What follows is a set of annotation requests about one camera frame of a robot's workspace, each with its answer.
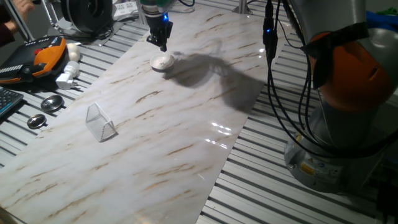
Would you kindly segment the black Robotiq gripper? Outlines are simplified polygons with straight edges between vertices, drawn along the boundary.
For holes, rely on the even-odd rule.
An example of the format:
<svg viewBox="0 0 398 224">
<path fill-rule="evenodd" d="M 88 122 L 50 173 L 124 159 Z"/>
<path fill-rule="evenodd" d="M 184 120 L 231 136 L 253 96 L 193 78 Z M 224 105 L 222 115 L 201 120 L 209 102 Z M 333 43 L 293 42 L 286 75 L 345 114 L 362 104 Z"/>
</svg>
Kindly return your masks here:
<svg viewBox="0 0 398 224">
<path fill-rule="evenodd" d="M 157 46 L 162 52 L 166 52 L 167 41 L 173 27 L 173 22 L 169 20 L 169 14 L 164 12 L 156 14 L 154 17 L 146 16 L 146 20 L 150 27 L 150 35 L 146 41 Z"/>
</svg>

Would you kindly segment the person's bare hand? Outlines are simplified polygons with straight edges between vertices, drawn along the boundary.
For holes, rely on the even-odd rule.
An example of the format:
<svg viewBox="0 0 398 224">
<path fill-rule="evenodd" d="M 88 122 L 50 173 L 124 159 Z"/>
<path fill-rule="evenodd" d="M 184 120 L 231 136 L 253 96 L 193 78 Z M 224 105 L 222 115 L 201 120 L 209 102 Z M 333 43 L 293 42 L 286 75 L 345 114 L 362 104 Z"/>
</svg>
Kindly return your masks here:
<svg viewBox="0 0 398 224">
<path fill-rule="evenodd" d="M 22 14 L 28 13 L 35 9 L 34 3 L 31 0 L 13 0 L 18 11 Z"/>
</svg>

